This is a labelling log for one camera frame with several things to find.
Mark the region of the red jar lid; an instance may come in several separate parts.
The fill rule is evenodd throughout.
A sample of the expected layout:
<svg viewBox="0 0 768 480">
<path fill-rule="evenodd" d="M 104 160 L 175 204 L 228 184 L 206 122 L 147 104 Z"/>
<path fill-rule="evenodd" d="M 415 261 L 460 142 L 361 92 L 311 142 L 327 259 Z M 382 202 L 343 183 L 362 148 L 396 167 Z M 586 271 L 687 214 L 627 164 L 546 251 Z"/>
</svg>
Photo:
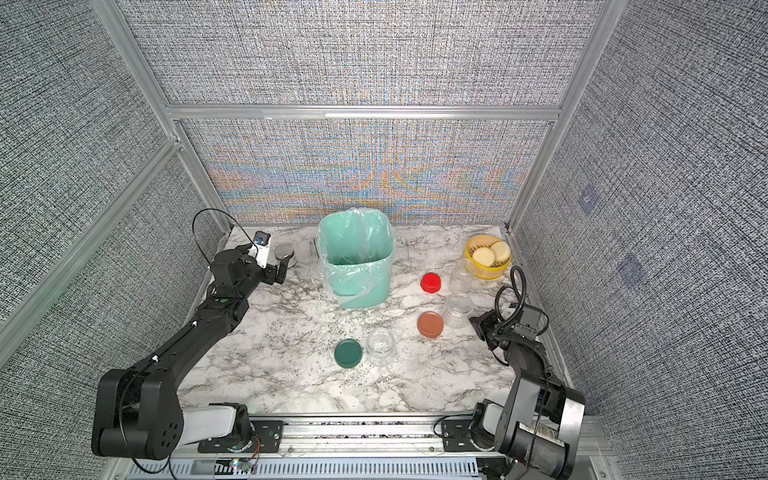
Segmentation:
<svg viewBox="0 0 768 480">
<path fill-rule="evenodd" d="M 420 287 L 426 293 L 437 293 L 442 288 L 441 277 L 437 273 L 427 272 L 421 278 Z"/>
</svg>

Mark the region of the green jar lid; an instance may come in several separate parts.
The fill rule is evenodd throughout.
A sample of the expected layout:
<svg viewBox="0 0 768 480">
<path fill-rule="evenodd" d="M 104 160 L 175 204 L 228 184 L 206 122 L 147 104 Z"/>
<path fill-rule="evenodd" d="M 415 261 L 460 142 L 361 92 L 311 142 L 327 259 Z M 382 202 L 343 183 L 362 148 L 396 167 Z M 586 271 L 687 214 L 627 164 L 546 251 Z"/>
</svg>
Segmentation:
<svg viewBox="0 0 768 480">
<path fill-rule="evenodd" d="M 346 338 L 336 344 L 333 356 L 338 366 L 351 369 L 361 362 L 363 348 L 357 340 Z"/>
</svg>

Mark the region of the green-lidded peanut jar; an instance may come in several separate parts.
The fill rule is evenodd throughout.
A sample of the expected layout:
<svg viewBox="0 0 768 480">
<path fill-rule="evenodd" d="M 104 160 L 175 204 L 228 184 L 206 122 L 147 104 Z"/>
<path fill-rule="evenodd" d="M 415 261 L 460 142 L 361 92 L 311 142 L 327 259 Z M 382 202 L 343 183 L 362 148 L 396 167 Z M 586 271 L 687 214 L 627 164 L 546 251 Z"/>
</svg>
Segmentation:
<svg viewBox="0 0 768 480">
<path fill-rule="evenodd" d="M 366 338 L 366 353 L 370 360 L 377 364 L 387 364 L 396 355 L 396 339 L 390 330 L 377 328 Z"/>
</svg>

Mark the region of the orange-lidded peanut jar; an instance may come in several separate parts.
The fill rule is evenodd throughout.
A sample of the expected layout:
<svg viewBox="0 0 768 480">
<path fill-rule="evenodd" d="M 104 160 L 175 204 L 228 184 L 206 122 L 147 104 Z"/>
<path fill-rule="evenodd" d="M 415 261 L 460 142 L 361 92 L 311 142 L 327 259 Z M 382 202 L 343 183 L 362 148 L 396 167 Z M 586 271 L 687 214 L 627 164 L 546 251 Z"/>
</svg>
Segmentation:
<svg viewBox="0 0 768 480">
<path fill-rule="evenodd" d="M 461 329 L 469 324 L 469 317 L 474 310 L 474 303 L 465 294 L 451 294 L 445 298 L 442 319 L 446 326 Z"/>
</svg>

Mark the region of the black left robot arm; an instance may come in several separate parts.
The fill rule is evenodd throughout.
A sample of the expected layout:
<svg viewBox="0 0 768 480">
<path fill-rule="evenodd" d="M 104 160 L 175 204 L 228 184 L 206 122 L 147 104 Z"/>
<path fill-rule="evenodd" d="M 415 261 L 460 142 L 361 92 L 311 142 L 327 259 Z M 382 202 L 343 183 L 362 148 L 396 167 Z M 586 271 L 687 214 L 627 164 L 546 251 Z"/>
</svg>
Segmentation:
<svg viewBox="0 0 768 480">
<path fill-rule="evenodd" d="M 261 284 L 281 284 L 289 258 L 260 265 L 245 245 L 217 253 L 213 282 L 191 320 L 157 350 L 98 382 L 91 437 L 97 456 L 162 460 L 182 442 L 185 420 L 178 386 L 193 366 L 234 331 Z"/>
</svg>

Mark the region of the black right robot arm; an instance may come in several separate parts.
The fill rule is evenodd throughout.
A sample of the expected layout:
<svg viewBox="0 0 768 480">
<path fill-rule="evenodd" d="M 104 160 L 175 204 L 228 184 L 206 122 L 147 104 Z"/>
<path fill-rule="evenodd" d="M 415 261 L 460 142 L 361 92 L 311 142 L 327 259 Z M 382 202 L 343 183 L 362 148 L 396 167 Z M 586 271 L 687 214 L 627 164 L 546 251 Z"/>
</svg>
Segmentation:
<svg viewBox="0 0 768 480">
<path fill-rule="evenodd" d="M 514 370 L 505 403 L 478 403 L 469 426 L 469 440 L 478 451 L 497 452 L 510 460 L 519 477 L 530 470 L 551 479 L 570 477 L 585 412 L 584 396 L 555 373 L 546 347 L 537 337 L 546 332 L 549 317 L 530 304 L 514 306 L 506 323 L 494 310 L 469 319 L 491 353 Z"/>
</svg>

